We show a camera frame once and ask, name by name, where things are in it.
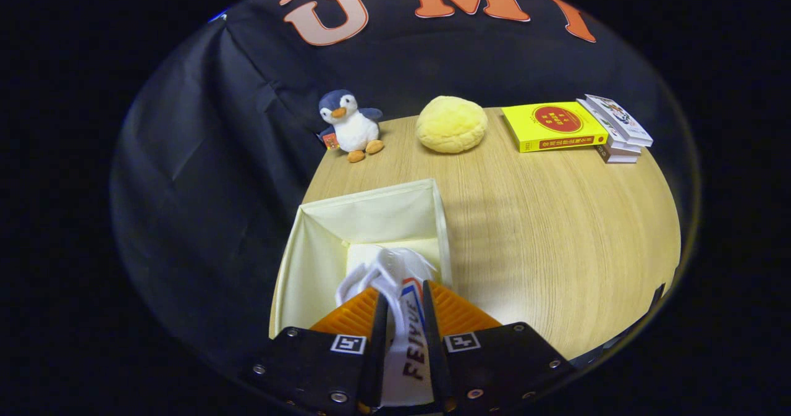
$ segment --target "red circle label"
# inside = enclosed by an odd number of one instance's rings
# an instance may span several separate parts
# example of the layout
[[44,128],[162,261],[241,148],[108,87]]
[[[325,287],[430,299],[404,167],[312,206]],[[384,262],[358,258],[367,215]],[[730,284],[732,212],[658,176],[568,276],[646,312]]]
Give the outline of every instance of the red circle label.
[[554,106],[543,106],[536,109],[533,117],[539,121],[540,125],[547,129],[561,132],[562,134],[572,134],[582,129],[582,121],[567,109]]

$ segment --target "orange gripper pad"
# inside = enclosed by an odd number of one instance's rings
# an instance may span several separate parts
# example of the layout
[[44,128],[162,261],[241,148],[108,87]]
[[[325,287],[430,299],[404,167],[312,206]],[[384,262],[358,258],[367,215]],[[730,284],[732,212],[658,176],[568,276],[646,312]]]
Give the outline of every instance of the orange gripper pad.
[[379,291],[368,287],[365,291],[352,297],[347,303],[333,309],[310,329],[322,333],[364,336],[370,339],[378,298]]
[[501,326],[500,322],[491,315],[481,311],[450,289],[433,281],[429,281],[429,286],[440,337]]

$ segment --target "yellow book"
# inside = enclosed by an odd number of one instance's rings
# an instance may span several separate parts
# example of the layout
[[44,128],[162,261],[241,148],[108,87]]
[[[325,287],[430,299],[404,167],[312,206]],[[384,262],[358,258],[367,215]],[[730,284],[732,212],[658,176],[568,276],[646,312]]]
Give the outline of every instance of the yellow book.
[[607,131],[576,101],[503,107],[520,152],[602,145]]

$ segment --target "stack of books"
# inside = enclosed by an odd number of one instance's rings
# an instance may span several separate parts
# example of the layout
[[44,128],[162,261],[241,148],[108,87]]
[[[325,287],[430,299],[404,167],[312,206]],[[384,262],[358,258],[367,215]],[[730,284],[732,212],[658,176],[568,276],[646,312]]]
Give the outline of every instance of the stack of books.
[[607,129],[607,142],[595,146],[605,163],[636,163],[641,149],[652,145],[653,138],[615,101],[585,95],[577,102]]

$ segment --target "penguin foot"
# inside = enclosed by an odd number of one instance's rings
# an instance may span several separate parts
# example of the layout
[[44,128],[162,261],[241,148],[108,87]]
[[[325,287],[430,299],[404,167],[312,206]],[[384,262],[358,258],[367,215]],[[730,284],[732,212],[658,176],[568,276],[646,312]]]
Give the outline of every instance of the penguin foot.
[[365,154],[361,150],[350,151],[347,155],[347,160],[350,163],[356,163],[358,161],[362,161],[365,157]]
[[381,140],[373,140],[365,146],[365,152],[373,155],[379,150],[382,150],[382,148],[384,148],[384,143]]

